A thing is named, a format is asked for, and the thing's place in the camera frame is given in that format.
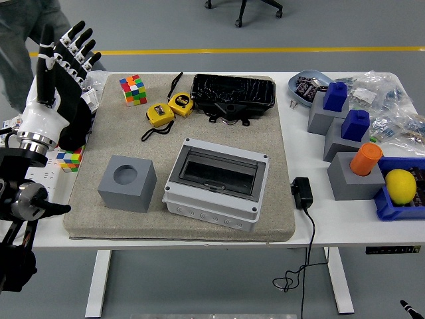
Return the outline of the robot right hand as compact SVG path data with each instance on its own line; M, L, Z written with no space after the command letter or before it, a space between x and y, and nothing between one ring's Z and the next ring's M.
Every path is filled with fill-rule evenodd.
M401 306L411 315L412 318L422 318L422 316L409 305L405 300L400 300Z

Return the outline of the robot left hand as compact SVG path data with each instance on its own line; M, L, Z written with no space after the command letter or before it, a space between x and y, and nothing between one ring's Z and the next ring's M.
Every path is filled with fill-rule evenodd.
M96 42L93 30L85 26L80 21L57 41L53 26L44 26L36 76L17 130L21 148L54 149L60 133L77 118L82 84L101 58L100 53L90 53Z

